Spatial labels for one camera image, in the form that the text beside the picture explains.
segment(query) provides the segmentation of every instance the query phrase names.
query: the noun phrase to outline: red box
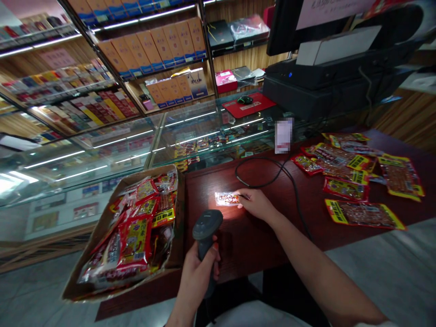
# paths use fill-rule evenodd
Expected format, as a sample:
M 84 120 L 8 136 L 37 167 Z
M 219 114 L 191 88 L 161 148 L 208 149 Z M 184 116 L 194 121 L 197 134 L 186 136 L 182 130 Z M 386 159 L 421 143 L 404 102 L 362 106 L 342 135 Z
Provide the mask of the red box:
M 219 94 L 238 89 L 238 80 L 229 69 L 215 73 L 215 80 L 217 81 Z

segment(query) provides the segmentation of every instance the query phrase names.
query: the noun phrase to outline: red mouse pad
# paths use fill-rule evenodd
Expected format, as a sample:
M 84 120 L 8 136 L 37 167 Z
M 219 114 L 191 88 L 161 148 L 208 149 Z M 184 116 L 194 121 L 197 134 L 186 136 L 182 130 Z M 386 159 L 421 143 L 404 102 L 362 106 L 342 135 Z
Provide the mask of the red mouse pad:
M 250 94 L 249 97 L 253 99 L 252 104 L 239 104 L 238 99 L 235 99 L 224 103 L 223 107 L 227 109 L 234 118 L 242 118 L 276 105 L 275 102 L 272 102 L 259 92 Z

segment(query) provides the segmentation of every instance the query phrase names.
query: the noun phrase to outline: computer mouse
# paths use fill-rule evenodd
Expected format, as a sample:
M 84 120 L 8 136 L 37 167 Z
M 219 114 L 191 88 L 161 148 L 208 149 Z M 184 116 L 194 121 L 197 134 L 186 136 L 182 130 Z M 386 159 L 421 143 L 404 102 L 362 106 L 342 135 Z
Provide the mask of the computer mouse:
M 252 104 L 253 98 L 250 98 L 248 95 L 243 95 L 238 99 L 239 104 Z

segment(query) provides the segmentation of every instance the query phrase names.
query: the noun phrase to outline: tiled floor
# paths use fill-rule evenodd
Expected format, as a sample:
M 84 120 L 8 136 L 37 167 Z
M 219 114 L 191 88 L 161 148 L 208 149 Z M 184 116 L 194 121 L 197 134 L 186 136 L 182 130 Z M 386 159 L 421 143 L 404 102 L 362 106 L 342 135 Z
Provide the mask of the tiled floor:
M 436 218 L 328 252 L 398 326 L 436 326 Z M 162 327 L 174 300 L 94 323 L 98 304 L 60 300 L 79 253 L 0 275 L 0 326 Z M 250 277 L 262 288 L 262 274 Z

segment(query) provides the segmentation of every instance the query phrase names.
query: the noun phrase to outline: black cable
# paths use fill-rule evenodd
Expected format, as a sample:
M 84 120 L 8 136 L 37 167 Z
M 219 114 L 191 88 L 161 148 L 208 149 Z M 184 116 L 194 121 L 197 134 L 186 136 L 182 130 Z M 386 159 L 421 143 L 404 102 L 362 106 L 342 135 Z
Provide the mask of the black cable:
M 295 183 L 294 177 L 291 175 L 291 173 L 290 173 L 290 172 L 289 172 L 289 171 L 284 167 L 285 164 L 286 164 L 286 162 L 288 162 L 289 159 L 291 158 L 291 156 L 292 156 L 292 152 L 290 151 L 290 152 L 289 152 L 289 156 L 285 159 L 285 161 L 284 161 L 283 163 L 279 163 L 278 161 L 276 161 L 276 160 L 274 160 L 274 159 L 271 159 L 271 158 L 267 158 L 267 157 L 253 157 L 253 158 L 246 158 L 244 161 L 242 161 L 240 164 L 238 164 L 238 165 L 236 166 L 236 168 L 235 168 L 235 175 L 236 175 L 236 178 L 237 178 L 237 179 L 238 179 L 242 184 L 246 185 L 247 187 L 249 187 L 249 188 L 261 188 L 261 187 L 264 187 L 264 186 L 267 186 L 267 185 L 269 185 L 269 184 L 274 183 L 274 182 L 277 180 L 278 176 L 280 175 L 280 172 L 283 171 L 283 172 L 284 172 L 284 173 L 289 177 L 289 179 L 290 179 L 291 182 L 292 182 L 292 185 L 294 186 L 295 200 L 296 200 L 296 202 L 297 202 L 297 211 L 298 211 L 298 215 L 300 216 L 300 220 L 301 220 L 301 222 L 303 223 L 303 227 L 304 227 L 304 230 L 305 230 L 306 233 L 307 233 L 307 236 L 308 236 L 309 239 L 312 241 L 312 235 L 311 235 L 310 232 L 309 232 L 309 228 L 307 227 L 306 221 L 304 220 L 304 217 L 303 217 L 303 213 L 301 212 L 301 208 L 300 208 L 300 198 L 299 198 L 299 195 L 298 195 L 297 184 Z M 249 160 L 255 160 L 255 159 L 268 160 L 268 161 L 271 161 L 271 162 L 273 162 L 274 164 L 276 164 L 278 167 L 280 167 L 280 169 L 279 169 L 277 175 L 276 175 L 276 176 L 275 176 L 271 181 L 269 181 L 269 182 L 267 182 L 267 183 L 265 183 L 265 184 L 261 184 L 261 185 L 250 185 L 250 184 L 244 182 L 244 181 L 243 181 L 243 180 L 238 176 L 238 168 L 239 168 L 241 165 L 243 165 L 244 163 L 246 163 L 247 161 L 249 161 Z

